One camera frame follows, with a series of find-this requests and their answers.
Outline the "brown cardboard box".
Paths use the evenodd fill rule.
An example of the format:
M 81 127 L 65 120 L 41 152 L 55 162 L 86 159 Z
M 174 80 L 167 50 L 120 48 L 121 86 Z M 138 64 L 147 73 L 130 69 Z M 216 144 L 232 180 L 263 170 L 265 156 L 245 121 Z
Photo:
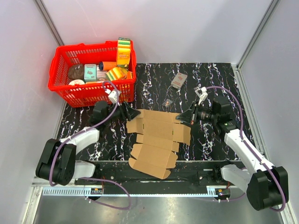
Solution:
M 136 143 L 128 161 L 160 168 L 174 168 L 179 144 L 190 145 L 191 128 L 176 120 L 177 113 L 140 109 L 140 115 L 126 124 L 128 133 L 136 133 Z

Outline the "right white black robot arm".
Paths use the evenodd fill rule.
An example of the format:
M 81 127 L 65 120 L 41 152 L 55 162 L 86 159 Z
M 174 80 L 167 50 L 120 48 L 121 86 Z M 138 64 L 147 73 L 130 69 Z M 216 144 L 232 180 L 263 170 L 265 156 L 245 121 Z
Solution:
M 230 182 L 241 189 L 255 210 L 285 208 L 289 200 L 288 173 L 274 166 L 245 138 L 244 132 L 231 119 L 231 105 L 227 98 L 213 99 L 211 108 L 203 108 L 193 102 L 190 108 L 176 117 L 192 127 L 199 121 L 210 123 L 214 133 L 237 154 L 245 169 L 228 163 L 213 172 L 213 181 L 223 185 Z

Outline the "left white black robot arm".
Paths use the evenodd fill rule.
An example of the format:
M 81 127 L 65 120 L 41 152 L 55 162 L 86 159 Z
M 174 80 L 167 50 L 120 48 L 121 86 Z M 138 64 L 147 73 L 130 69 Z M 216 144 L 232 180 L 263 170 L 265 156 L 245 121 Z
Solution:
M 49 181 L 51 186 L 69 184 L 72 179 L 80 177 L 76 172 L 76 154 L 96 143 L 111 120 L 131 121 L 140 114 L 127 102 L 117 103 L 111 110 L 107 102 L 97 102 L 88 120 L 91 126 L 64 139 L 47 140 L 36 167 L 36 176 Z

